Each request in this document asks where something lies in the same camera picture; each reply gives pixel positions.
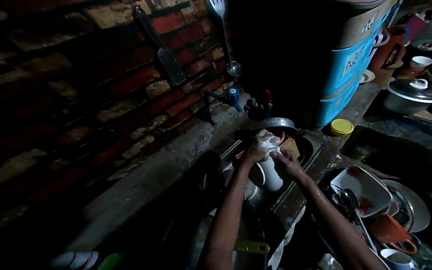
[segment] lid handle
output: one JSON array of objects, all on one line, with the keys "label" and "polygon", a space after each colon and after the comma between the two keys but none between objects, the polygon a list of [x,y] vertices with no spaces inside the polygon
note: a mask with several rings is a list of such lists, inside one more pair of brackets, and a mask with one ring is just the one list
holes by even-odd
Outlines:
[{"label": "lid handle", "polygon": [[410,82],[409,85],[416,89],[423,90],[428,88],[428,81],[426,81],[425,79],[416,79]]}]

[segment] blue water tap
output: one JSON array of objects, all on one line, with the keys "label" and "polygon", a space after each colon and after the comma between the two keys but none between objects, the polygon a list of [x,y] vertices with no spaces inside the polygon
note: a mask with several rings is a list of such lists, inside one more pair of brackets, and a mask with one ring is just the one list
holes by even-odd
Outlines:
[{"label": "blue water tap", "polygon": [[221,101],[229,106],[235,107],[238,113],[241,113],[241,107],[238,104],[238,100],[240,99],[240,90],[236,87],[230,87],[224,91],[224,94],[216,94],[209,89],[204,90],[205,93],[208,93],[213,98]]}]

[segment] brick wall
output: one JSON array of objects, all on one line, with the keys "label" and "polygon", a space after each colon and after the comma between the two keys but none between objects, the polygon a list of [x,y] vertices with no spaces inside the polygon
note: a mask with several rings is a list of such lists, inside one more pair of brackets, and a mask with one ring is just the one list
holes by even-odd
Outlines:
[{"label": "brick wall", "polygon": [[[135,3],[185,85],[161,69]],[[225,64],[205,0],[0,0],[0,227],[81,208],[187,132],[202,89],[229,87]]]}]

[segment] pot lid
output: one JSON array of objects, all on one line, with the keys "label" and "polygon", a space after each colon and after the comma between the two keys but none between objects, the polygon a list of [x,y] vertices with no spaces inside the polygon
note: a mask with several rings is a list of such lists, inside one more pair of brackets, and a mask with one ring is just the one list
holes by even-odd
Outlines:
[{"label": "pot lid", "polygon": [[389,83],[388,90],[404,99],[432,103],[432,83],[425,79],[400,79]]}]

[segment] cooking pot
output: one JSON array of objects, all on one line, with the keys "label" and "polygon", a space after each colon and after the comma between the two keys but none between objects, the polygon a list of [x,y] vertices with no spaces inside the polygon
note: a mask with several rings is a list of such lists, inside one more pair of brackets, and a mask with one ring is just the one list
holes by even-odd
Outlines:
[{"label": "cooking pot", "polygon": [[389,83],[384,106],[396,113],[415,114],[432,105],[432,83],[425,79],[400,79]]}]

